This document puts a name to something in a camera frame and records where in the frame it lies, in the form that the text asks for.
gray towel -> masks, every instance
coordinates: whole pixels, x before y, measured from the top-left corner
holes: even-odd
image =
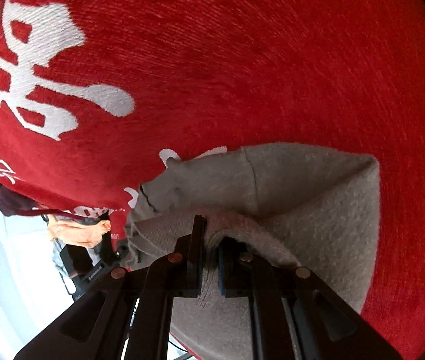
[[[207,219],[198,299],[175,299],[172,333],[203,360],[252,358],[246,299],[217,287],[217,245],[225,236],[276,266],[315,271],[360,311],[374,270],[379,232],[379,166],[370,155],[275,143],[243,147],[168,169],[140,186],[126,233],[139,269],[174,249],[194,215]]]

white chinese characters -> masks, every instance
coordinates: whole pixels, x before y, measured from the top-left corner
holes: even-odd
[[[81,47],[86,42],[84,33],[74,24],[66,4],[35,7],[6,0],[2,12],[0,9],[0,20],[5,43],[17,56],[17,64],[0,57],[0,69],[10,75],[9,90],[0,89],[0,104],[6,102],[24,128],[60,140],[62,133],[72,131],[79,125],[76,116],[69,110],[44,103],[41,99],[31,99],[31,93],[37,86],[87,100],[117,117],[134,111],[133,98],[120,88],[106,84],[86,87],[70,85],[34,74],[34,66],[48,67],[58,53]],[[26,42],[14,36],[12,23],[22,23],[31,28]],[[20,109],[42,115],[44,124],[27,121]]]

folded cloth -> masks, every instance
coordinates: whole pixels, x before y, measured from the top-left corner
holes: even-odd
[[[82,225],[75,221],[57,220],[54,215],[48,215],[47,233],[52,241],[60,239],[68,245],[93,248],[103,240],[103,234],[111,231],[111,221],[103,220],[91,226]]]
[[[0,184],[0,212],[4,216],[19,215],[22,211],[30,211],[36,207],[36,202],[20,193],[10,191]]]
[[[379,234],[379,165],[370,155],[275,143],[179,162],[140,186],[126,233],[137,269],[207,220],[201,296],[175,299],[172,333],[203,360],[251,359],[249,307],[217,286],[216,247],[246,242],[277,266],[314,270],[360,311]]]

